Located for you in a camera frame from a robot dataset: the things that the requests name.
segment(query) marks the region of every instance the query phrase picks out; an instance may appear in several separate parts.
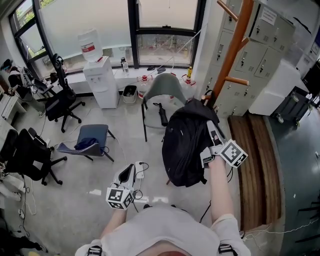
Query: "white pants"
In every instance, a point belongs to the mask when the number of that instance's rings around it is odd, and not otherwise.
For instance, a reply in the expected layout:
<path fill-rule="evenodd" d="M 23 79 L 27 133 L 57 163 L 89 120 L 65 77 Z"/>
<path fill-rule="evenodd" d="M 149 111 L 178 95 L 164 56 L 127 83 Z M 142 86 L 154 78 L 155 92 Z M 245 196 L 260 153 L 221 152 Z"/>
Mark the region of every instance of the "white pants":
<path fill-rule="evenodd" d="M 25 193 L 24 183 L 20 179 L 11 175 L 7 175 L 4 181 L 16 187 L 21 192 Z M 0 183 L 0 193 L 3 194 L 6 198 L 13 199 L 16 201 L 21 200 L 21 197 L 17 193 L 13 193 L 9 189 L 7 189 L 3 182 Z"/>

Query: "wooden platform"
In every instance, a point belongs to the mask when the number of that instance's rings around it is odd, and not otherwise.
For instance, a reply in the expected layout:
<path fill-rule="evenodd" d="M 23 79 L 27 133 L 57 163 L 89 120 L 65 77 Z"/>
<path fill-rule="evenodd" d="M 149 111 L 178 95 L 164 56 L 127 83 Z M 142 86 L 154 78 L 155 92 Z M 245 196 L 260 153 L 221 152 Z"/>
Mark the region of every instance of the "wooden platform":
<path fill-rule="evenodd" d="M 241 229 L 249 231 L 281 216 L 276 158 L 262 116 L 230 116 L 231 136 L 248 154 L 238 168 Z"/>

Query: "window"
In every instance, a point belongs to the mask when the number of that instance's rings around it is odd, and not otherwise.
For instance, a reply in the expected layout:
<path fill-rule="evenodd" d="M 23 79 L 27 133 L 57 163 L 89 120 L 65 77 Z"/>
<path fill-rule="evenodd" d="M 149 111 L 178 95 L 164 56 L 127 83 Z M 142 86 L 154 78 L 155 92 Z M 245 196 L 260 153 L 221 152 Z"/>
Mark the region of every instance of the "window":
<path fill-rule="evenodd" d="M 82 71 L 87 61 L 78 35 L 92 28 L 113 67 L 120 67 L 122 57 L 136 69 L 192 66 L 205 5 L 206 0 L 25 0 L 9 19 L 27 67 L 42 79 L 55 71 L 55 53 L 69 73 Z"/>
<path fill-rule="evenodd" d="M 137 36 L 140 63 L 163 64 L 172 56 L 168 65 L 187 65 L 191 63 L 193 53 L 193 42 L 186 45 L 178 52 L 192 37 L 171 34 L 139 34 Z"/>

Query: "trash can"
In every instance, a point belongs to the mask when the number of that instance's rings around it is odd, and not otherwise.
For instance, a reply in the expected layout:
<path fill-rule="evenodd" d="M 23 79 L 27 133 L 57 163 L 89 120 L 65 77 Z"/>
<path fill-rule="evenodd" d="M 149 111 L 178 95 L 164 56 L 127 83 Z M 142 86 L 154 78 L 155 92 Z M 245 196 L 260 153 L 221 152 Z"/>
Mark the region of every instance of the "trash can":
<path fill-rule="evenodd" d="M 127 85 L 123 91 L 123 102 L 133 104 L 136 102 L 137 86 Z"/>

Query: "gray plastic chair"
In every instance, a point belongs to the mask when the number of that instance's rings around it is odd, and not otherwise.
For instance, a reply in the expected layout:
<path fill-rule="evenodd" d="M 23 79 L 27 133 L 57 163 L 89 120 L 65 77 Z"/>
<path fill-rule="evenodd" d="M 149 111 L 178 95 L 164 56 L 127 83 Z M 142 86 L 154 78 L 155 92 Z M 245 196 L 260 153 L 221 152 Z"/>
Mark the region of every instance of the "gray plastic chair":
<path fill-rule="evenodd" d="M 98 140 L 98 143 L 95 143 L 87 148 L 76 150 L 76 149 L 70 149 L 68 148 L 64 143 L 60 143 L 57 150 L 58 152 L 67 153 L 70 155 L 79 155 L 84 156 L 91 161 L 93 159 L 89 156 L 94 157 L 108 157 L 112 162 L 114 160 L 111 158 L 110 155 L 105 151 L 106 142 L 107 142 L 107 134 L 109 133 L 114 139 L 116 138 L 108 129 L 108 125 L 106 124 L 89 124 L 89 125 L 83 125 L 80 128 L 79 137 L 77 140 L 77 144 L 81 142 L 84 138 L 96 138 Z"/>
<path fill-rule="evenodd" d="M 187 100 L 182 93 L 182 88 L 178 78 L 171 73 L 162 73 L 159 74 L 151 84 L 150 89 L 145 93 L 142 104 L 142 120 L 143 120 L 143 129 L 144 129 L 144 138 L 147 142 L 147 133 L 146 127 L 156 128 L 156 129 L 165 129 L 166 127 L 162 126 L 161 119 L 159 115 L 159 107 L 151 104 L 147 106 L 147 102 L 154 96 L 158 95 L 170 95 L 176 97 L 183 105 L 186 104 Z M 174 112 L 180 107 L 171 103 L 163 103 L 163 109 L 165 110 L 165 115 L 168 121 Z"/>

